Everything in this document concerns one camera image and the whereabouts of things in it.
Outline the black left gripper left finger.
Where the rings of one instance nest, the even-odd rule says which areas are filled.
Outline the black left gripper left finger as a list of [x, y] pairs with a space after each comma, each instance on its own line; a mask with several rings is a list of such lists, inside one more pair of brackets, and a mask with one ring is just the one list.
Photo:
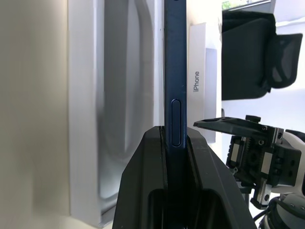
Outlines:
[[146, 131], [126, 166], [113, 220], [114, 229], [166, 227], [167, 172], [163, 130]]

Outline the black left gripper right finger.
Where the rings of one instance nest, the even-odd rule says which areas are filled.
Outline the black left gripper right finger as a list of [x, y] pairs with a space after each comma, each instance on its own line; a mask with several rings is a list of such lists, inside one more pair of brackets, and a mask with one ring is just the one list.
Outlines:
[[206, 139], [187, 130], [189, 229], [254, 229], [256, 227], [230, 170]]

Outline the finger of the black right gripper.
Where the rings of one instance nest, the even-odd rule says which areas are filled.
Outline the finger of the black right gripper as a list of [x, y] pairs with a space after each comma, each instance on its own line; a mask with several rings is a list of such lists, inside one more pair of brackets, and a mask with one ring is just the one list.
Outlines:
[[232, 117], [205, 119], [194, 122], [194, 127], [220, 133], [252, 138], [266, 138], [266, 131], [259, 123]]

